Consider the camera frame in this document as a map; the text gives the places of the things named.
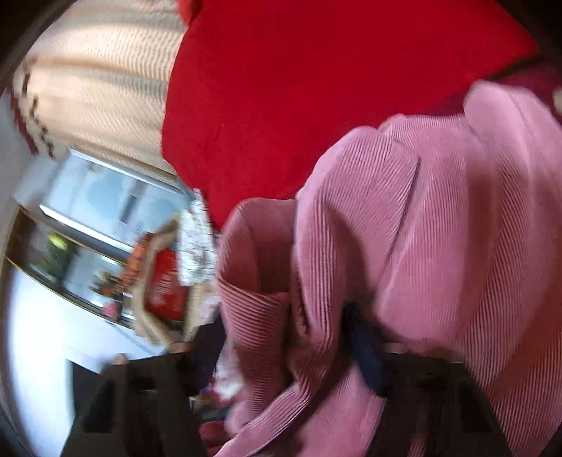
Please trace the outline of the person's hand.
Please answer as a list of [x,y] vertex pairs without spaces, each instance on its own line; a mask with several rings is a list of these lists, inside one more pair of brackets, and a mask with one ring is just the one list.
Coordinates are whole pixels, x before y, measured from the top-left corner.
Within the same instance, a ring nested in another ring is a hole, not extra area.
[[199,427],[199,434],[207,456],[214,456],[231,439],[231,434],[225,429],[225,422],[222,420],[203,423]]

